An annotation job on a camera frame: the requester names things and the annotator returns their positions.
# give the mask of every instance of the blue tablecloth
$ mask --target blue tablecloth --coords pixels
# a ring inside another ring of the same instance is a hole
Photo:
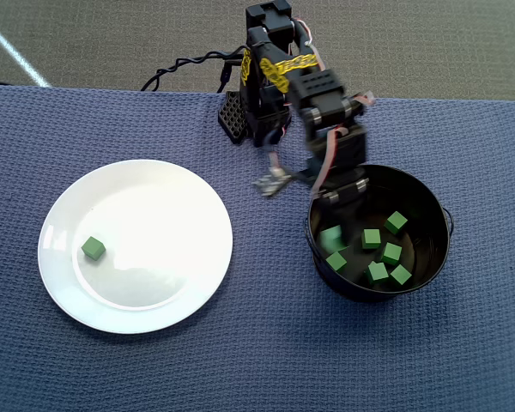
[[[363,118],[369,160],[414,174],[457,223],[435,281],[371,305],[315,272],[305,188],[251,187],[267,160],[229,142],[221,100],[0,87],[0,411],[515,411],[515,102],[380,99]],[[298,119],[281,156],[304,165]],[[138,158],[215,188],[233,260],[193,316],[116,336],[53,303],[37,242],[71,183]]]

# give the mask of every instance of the floor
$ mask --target floor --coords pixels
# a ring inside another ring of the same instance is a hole
[[[515,100],[515,0],[290,3],[349,93]],[[244,43],[252,4],[0,0],[0,34],[52,86],[138,90],[177,57]],[[186,65],[165,75],[161,90],[214,92],[220,71],[215,61]],[[0,81],[34,84],[1,46]],[[228,89],[236,88],[235,78]]]

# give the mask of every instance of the pot handle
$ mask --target pot handle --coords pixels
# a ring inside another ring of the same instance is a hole
[[[452,213],[450,213],[447,208],[445,208],[444,206],[442,208],[446,212],[448,217],[450,217],[450,231],[448,234],[450,237],[452,237],[452,233],[454,232],[454,218],[452,217]]]

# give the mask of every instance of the white line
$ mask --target white line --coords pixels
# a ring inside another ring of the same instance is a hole
[[[5,51],[9,53],[9,55],[17,62],[17,64],[19,64],[21,68],[25,70],[29,76],[31,76],[31,79],[33,79],[36,84],[43,88],[50,88],[52,86],[1,34],[0,45],[5,49]]]

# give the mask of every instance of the green cube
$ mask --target green cube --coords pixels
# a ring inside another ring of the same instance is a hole
[[[339,226],[331,227],[320,233],[320,245],[330,255],[345,249],[347,246],[342,241],[342,228]]]
[[[97,260],[105,252],[105,246],[96,238],[89,237],[86,243],[82,245],[82,251],[93,260]]]
[[[399,284],[403,285],[412,274],[408,272],[401,264],[399,264],[392,272],[391,277],[395,279]]]
[[[406,217],[401,215],[398,212],[395,212],[393,215],[389,216],[387,221],[385,222],[385,227],[393,234],[399,233],[399,231],[403,228],[408,220]]]
[[[370,281],[371,284],[382,282],[389,277],[385,265],[377,264],[376,262],[372,262],[368,265],[366,273],[368,276],[368,281]]]
[[[381,237],[379,229],[364,229],[362,232],[362,248],[378,249],[381,245]]]
[[[332,267],[333,270],[339,270],[347,263],[347,260],[343,258],[339,252],[333,253],[326,259],[326,262]]]
[[[401,258],[402,249],[403,248],[401,246],[387,242],[387,245],[385,245],[384,251],[381,254],[381,261],[395,266],[398,264],[398,259]]]

